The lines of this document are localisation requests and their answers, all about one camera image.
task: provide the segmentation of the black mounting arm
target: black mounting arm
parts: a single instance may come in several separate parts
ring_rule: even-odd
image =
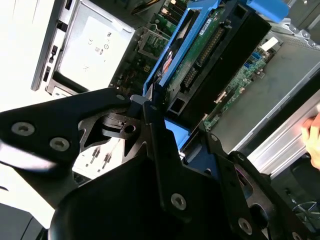
[[[3,112],[0,122],[0,161],[51,181],[69,176],[85,149],[125,139],[122,165],[59,203],[51,240],[314,239],[250,161],[227,155],[214,135],[199,131],[182,163],[164,117],[142,97],[106,88]]]

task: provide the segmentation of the label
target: label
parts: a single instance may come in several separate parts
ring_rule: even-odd
[[[118,32],[89,16],[84,26],[81,40],[89,48],[93,56],[106,62],[112,56],[113,45],[117,41]]]
[[[209,19],[206,21],[206,23],[204,24],[203,28],[201,29],[201,31],[200,31],[200,33],[199,33],[200,36],[202,36],[202,35],[205,33],[205,31],[206,31],[207,28],[209,27],[209,24],[211,23],[211,21],[212,21],[212,18],[209,18]]]
[[[268,51],[270,48],[272,48],[274,45],[278,43],[278,39],[276,39],[274,36],[270,38],[266,43],[264,43],[260,48],[262,48],[264,51]]]

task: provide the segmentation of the metal panel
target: metal panel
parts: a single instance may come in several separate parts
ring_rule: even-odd
[[[265,67],[265,77],[253,82],[212,130],[223,149],[227,153],[238,150],[257,134],[271,115],[306,84],[309,79],[304,77],[319,61],[320,51],[294,41],[284,42]]]
[[[281,125],[248,159],[272,178],[300,158],[306,147],[301,137],[301,125],[320,110],[320,90]]]
[[[135,30],[88,0],[75,11],[57,71],[88,90],[106,88]]]

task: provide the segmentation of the blue plastic bracket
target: blue plastic bracket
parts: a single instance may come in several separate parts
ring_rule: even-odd
[[[147,94],[148,91],[148,83],[151,80],[151,78],[154,77],[155,72],[157,71],[159,65],[162,63],[167,51],[169,50],[173,40],[176,38],[176,35],[179,32],[179,29],[182,26],[182,23],[184,22],[189,10],[201,10],[199,16],[196,18],[192,29],[189,31],[188,35],[186,36],[185,40],[183,41],[180,49],[178,50],[177,54],[175,55],[172,63],[170,64],[167,72],[164,74],[160,81],[160,85],[163,87],[166,85],[169,79],[173,76],[174,72],[176,71],[178,65],[181,63],[182,59],[184,58],[186,52],[188,51],[189,47],[191,46],[192,42],[198,35],[199,31],[201,30],[203,24],[205,23],[205,20],[207,19],[208,14],[212,9],[216,9],[221,0],[198,0],[194,2],[190,2],[187,6],[186,11],[184,12],[178,26],[176,27],[172,37],[170,38],[170,41],[164,48],[161,56],[159,57],[158,61],[156,62],[152,72],[150,73],[149,77],[145,81],[143,85],[143,96]]]
[[[289,13],[289,7],[281,0],[247,0],[246,4],[276,23]]]

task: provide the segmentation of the silver screw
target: silver screw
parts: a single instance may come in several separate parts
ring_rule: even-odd
[[[174,193],[171,196],[171,203],[173,206],[175,206],[177,209],[183,211],[187,207],[187,202],[185,198],[180,195],[179,193]]]
[[[125,100],[125,97],[122,96],[122,95],[120,95],[120,94],[117,94],[116,97],[117,97],[118,99],[120,99],[120,100]]]
[[[24,121],[16,122],[12,125],[11,131],[20,136],[30,136],[35,132],[35,127]]]
[[[63,137],[55,137],[50,141],[50,147],[56,151],[64,152],[70,147],[70,143]]]
[[[300,237],[300,235],[296,232],[293,232],[292,233],[292,237],[294,240],[302,240],[302,238]]]
[[[250,223],[244,218],[240,217],[238,220],[240,228],[248,235],[252,235],[252,227]]]
[[[211,135],[211,138],[212,138],[213,141],[218,141],[218,138],[213,134]]]

